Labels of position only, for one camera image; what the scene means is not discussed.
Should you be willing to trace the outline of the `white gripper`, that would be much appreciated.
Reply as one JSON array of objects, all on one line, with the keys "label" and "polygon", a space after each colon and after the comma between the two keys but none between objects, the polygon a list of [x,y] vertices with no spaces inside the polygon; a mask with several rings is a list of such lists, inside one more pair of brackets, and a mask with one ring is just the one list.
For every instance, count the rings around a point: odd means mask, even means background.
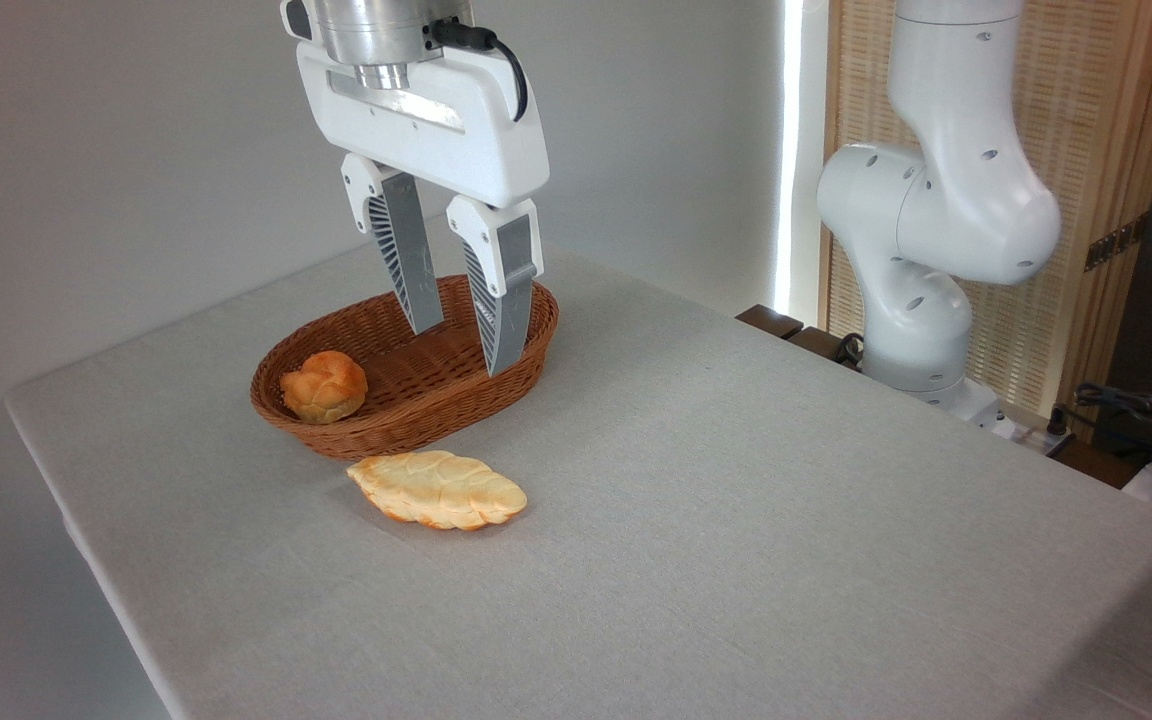
[{"label": "white gripper", "polygon": [[461,194],[447,218],[462,238],[486,373],[505,372],[524,351],[532,282],[544,273],[538,211],[525,199],[550,179],[538,105],[515,119],[511,65],[448,47],[408,67],[410,86],[376,90],[311,41],[300,41],[297,63],[317,127],[349,151],[340,165],[349,209],[378,242],[415,334],[444,323],[444,311],[412,176]]}]

